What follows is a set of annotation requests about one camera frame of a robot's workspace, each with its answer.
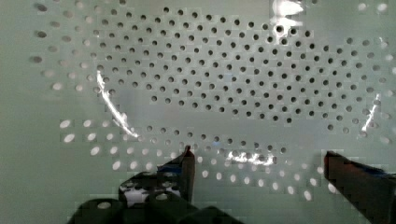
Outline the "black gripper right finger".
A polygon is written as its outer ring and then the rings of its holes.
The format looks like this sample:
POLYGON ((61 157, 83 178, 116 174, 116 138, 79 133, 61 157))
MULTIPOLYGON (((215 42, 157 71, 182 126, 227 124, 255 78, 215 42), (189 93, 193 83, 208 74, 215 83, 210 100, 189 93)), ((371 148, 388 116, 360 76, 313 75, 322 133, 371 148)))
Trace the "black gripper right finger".
POLYGON ((372 224, 395 224, 395 175, 334 151, 323 159, 325 178, 372 224))

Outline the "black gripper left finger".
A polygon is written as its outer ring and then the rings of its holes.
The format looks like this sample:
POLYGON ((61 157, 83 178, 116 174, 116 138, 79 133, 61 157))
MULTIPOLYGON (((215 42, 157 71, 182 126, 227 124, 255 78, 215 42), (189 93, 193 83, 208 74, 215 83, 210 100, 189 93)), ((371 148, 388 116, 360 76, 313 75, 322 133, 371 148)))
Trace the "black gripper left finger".
POLYGON ((127 205, 143 203, 150 193, 169 191, 191 202, 195 177, 195 156, 189 145, 154 172, 140 172, 119 186, 119 200, 127 205))

